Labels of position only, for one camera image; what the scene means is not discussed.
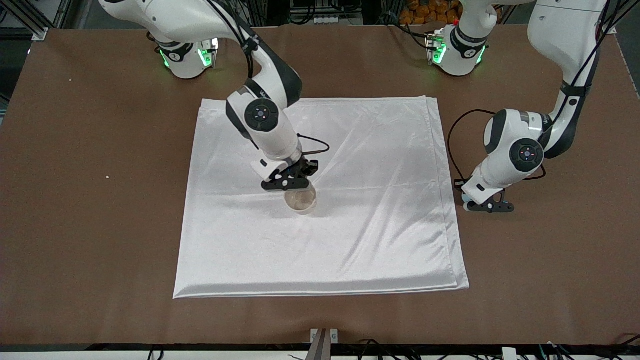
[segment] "brown table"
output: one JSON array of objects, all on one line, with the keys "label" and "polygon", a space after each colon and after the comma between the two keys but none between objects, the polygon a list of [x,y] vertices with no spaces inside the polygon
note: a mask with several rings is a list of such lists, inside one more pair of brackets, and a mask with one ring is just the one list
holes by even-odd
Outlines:
[{"label": "brown table", "polygon": [[[550,111],[561,82],[523,26],[496,28],[464,78],[429,67],[396,29],[258,32],[304,97],[426,94],[445,130],[474,108]],[[295,343],[333,327],[341,342],[601,344],[640,329],[640,101],[614,37],[573,148],[508,190],[516,212],[459,208],[470,290],[172,300],[200,100],[246,77],[227,45],[189,81],[143,31],[52,31],[33,45],[0,127],[0,343]],[[487,120],[452,139],[466,174],[486,156]]]}]

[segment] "white tablecloth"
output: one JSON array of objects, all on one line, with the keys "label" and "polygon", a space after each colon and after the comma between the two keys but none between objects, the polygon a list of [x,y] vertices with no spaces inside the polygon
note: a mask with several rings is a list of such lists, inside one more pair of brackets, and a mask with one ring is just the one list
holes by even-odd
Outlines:
[{"label": "white tablecloth", "polygon": [[468,288],[436,99],[302,99],[285,112],[332,147],[308,156],[320,161],[311,215],[261,190],[225,102],[202,101],[175,299]]}]

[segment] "black clamp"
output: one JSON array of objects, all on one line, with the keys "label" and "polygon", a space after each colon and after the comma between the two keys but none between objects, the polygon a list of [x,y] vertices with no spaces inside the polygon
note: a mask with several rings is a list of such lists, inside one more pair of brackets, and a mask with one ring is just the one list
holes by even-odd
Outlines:
[{"label": "black clamp", "polygon": [[318,171],[317,160],[307,160],[304,157],[276,175],[276,179],[262,182],[262,189],[266,192],[286,192],[289,190],[304,190],[309,187],[309,176]]},{"label": "black clamp", "polygon": [[[464,194],[462,191],[462,186],[466,183],[466,181],[462,179],[456,179],[453,182],[453,186],[456,190]],[[515,206],[504,200],[506,192],[503,190],[498,193],[500,195],[500,200],[495,201],[493,196],[490,197],[487,201],[482,204],[476,204],[473,201],[465,202],[465,210],[473,211],[473,212],[483,212],[483,213],[512,213],[515,210]]]},{"label": "black clamp", "polygon": [[577,97],[587,97],[591,92],[591,85],[587,86],[571,86],[568,83],[562,82],[562,86],[560,86],[560,91],[562,91],[567,96],[577,96]]},{"label": "black clamp", "polygon": [[254,35],[244,41],[242,44],[242,52],[245,55],[249,55],[254,52],[258,46],[260,45],[260,37],[258,35]]}]

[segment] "green led light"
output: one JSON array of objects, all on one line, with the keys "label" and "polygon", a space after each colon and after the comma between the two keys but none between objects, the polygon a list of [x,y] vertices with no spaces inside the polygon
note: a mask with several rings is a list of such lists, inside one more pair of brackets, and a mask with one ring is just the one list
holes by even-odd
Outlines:
[{"label": "green led light", "polygon": [[436,50],[435,54],[433,54],[433,62],[436,64],[442,63],[442,58],[444,57],[444,53],[447,52],[447,44],[442,43],[442,47]]},{"label": "green led light", "polygon": [[198,50],[198,55],[200,55],[200,59],[202,59],[202,63],[204,64],[204,66],[209,66],[211,65],[211,57],[206,57],[207,56],[207,52],[204,50]]},{"label": "green led light", "polygon": [[478,60],[476,61],[476,65],[478,65],[480,63],[480,61],[482,61],[482,54],[484,54],[484,50],[486,49],[486,46],[482,46],[482,50],[480,50],[480,56],[478,56]]},{"label": "green led light", "polygon": [[164,57],[164,54],[162,53],[162,50],[160,50],[160,55],[162,55],[162,59],[164,60],[164,66],[166,66],[168,68],[169,67],[169,62],[166,61],[166,58]]}]

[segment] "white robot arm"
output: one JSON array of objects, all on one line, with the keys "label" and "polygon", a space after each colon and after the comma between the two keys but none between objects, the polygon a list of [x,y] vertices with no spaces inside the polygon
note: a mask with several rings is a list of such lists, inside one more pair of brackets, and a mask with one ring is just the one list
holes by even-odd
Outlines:
[{"label": "white robot arm", "polygon": [[446,25],[427,37],[429,63],[453,76],[464,76],[482,61],[486,41],[498,16],[492,4],[518,5],[534,0],[461,0],[464,11],[457,25]]},{"label": "white robot arm", "polygon": [[[135,22],[160,47],[165,65],[179,78],[200,75],[211,66],[212,39],[237,42],[247,56],[245,84],[227,99],[227,117],[258,148],[252,168],[266,191],[312,189],[307,177],[318,169],[307,161],[289,119],[282,111],[300,99],[302,81],[249,25],[219,0],[99,0],[111,16]],[[262,67],[252,76],[251,57]]]},{"label": "white robot arm", "polygon": [[563,71],[551,114],[501,110],[484,131],[489,155],[461,187],[469,211],[513,211],[493,196],[533,174],[543,158],[567,151],[589,93],[598,55],[596,36],[607,0],[538,0],[529,22],[529,41]]}]

